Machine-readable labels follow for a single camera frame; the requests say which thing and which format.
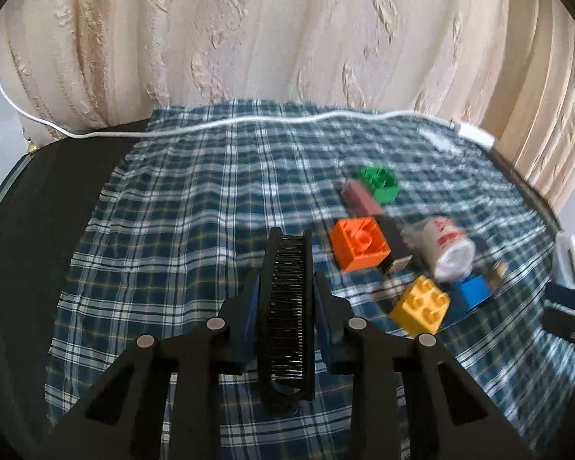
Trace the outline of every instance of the white charging cable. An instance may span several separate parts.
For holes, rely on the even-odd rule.
[[[65,130],[64,128],[52,123],[51,121],[46,121],[45,119],[37,118],[27,113],[16,103],[14,103],[4,91],[2,83],[0,82],[0,93],[7,100],[7,102],[19,112],[22,116],[31,119],[35,122],[40,122],[45,126],[49,126],[56,131],[59,131],[63,135],[69,136],[70,138],[94,138],[96,136],[108,136],[115,138],[167,138],[169,136],[179,136],[186,133],[194,133],[195,131],[200,131],[208,128],[216,128],[219,126],[226,126],[229,124],[238,124],[242,122],[280,122],[282,124],[303,124],[305,122],[317,122],[324,121],[326,119],[334,118],[348,118],[348,119],[359,119],[360,121],[384,121],[385,119],[397,118],[399,116],[411,116],[414,118],[423,118],[429,121],[437,122],[444,126],[450,126],[449,121],[445,119],[436,118],[434,116],[429,116],[427,114],[422,114],[420,112],[415,112],[412,110],[399,110],[392,112],[385,112],[381,114],[367,114],[362,112],[353,112],[348,110],[331,110],[328,112],[322,112],[320,114],[315,114],[311,116],[302,116],[294,118],[282,118],[280,116],[241,116],[239,118],[226,118],[218,119],[217,121],[201,122],[194,126],[181,126],[178,128],[172,128],[164,131],[91,131],[89,133],[72,133],[71,131]]]

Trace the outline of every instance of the white plastic container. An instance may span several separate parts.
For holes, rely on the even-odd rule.
[[[446,216],[434,216],[408,227],[403,234],[428,263],[437,282],[467,278],[473,268],[475,243]]]
[[[553,273],[556,284],[575,289],[575,237],[566,232],[556,235]]]

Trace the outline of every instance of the blue plaid fabric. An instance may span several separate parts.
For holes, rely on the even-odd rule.
[[[324,111],[240,100],[157,110],[148,130]],[[445,136],[462,154],[437,150],[420,128]],[[575,385],[574,350],[538,321],[553,237],[477,146],[447,127],[410,117],[252,122],[137,143],[102,190],[72,258],[48,364],[50,425],[138,335],[172,337],[215,316],[238,294],[248,269],[261,266],[273,226],[294,235],[309,228],[314,267],[333,293],[347,298],[356,315],[391,330],[387,313],[416,275],[404,270],[384,278],[374,268],[343,273],[329,241],[335,221],[350,215],[342,184],[361,166],[389,167],[399,179],[399,196],[384,206],[399,224],[451,216],[476,243],[477,271],[497,261],[509,264],[501,291],[439,339],[540,450]],[[255,364],[244,376],[221,380],[223,458],[346,458],[350,378],[329,375],[316,352],[316,397],[287,418],[262,409],[255,381]],[[398,393],[403,404],[400,386]],[[406,427],[403,420],[403,458],[409,456]]]

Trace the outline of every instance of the textured curtain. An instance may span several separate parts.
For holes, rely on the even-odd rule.
[[[0,76],[79,132],[243,97],[413,108],[488,129],[556,205],[575,184],[575,24],[558,0],[9,0]]]

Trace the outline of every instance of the pink block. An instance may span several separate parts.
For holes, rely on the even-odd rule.
[[[341,195],[356,216],[382,215],[383,209],[357,179],[348,179]]]

